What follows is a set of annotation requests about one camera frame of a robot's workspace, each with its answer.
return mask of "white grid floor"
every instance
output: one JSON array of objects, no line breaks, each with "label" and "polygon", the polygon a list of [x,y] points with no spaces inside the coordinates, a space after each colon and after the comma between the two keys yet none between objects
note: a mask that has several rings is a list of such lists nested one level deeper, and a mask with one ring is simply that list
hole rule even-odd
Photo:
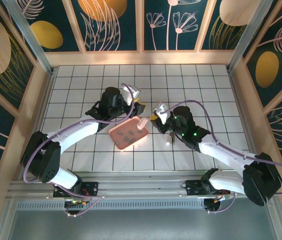
[{"label": "white grid floor", "polygon": [[[203,103],[211,116],[216,136],[241,150],[248,150],[243,126],[224,65],[76,65],[60,66],[42,125],[48,133],[76,122],[99,101],[107,87],[121,83],[141,90],[146,105],[141,117],[150,117],[152,107],[164,102],[170,107],[184,100]],[[207,128],[200,106],[189,103],[195,123]],[[130,151],[120,152],[108,135],[113,125],[68,148],[60,165],[74,172],[88,171],[169,171],[230,169],[210,156],[187,148],[177,138],[166,145],[150,123],[146,140]]]}]

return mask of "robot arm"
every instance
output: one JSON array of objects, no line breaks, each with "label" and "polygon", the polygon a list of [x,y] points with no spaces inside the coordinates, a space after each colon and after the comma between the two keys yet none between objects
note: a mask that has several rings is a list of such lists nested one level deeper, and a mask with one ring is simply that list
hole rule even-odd
[{"label": "robot arm", "polygon": [[201,179],[208,194],[215,190],[229,190],[245,194],[255,204],[264,206],[280,189],[282,179],[274,165],[246,158],[272,161],[269,155],[244,152],[217,138],[215,140],[210,131],[196,125],[187,106],[178,106],[173,111],[164,113],[167,110],[167,106],[160,102],[155,106],[151,117],[152,125],[160,133],[174,132],[190,149],[209,155],[234,169],[209,170]]},{"label": "robot arm", "polygon": [[[140,91],[134,86],[128,86],[133,97],[136,98]],[[85,113],[85,116],[73,123],[76,126],[69,129],[66,133],[58,136],[58,132],[63,129],[52,131],[49,133],[35,132],[23,153],[21,165],[23,167],[28,163],[30,156],[37,147],[51,136],[58,137],[48,142],[34,157],[28,171],[39,179],[42,183],[55,183],[74,193],[81,192],[81,179],[70,170],[60,167],[60,155],[70,146],[82,140],[83,138],[94,135],[104,129],[108,123],[85,122],[88,119],[111,121],[123,114],[128,114],[131,110],[132,97],[129,90],[124,87],[123,90],[128,92],[125,96],[115,87],[108,87],[101,96],[101,100]],[[145,105],[135,102],[132,114],[133,118],[143,113]]]}]

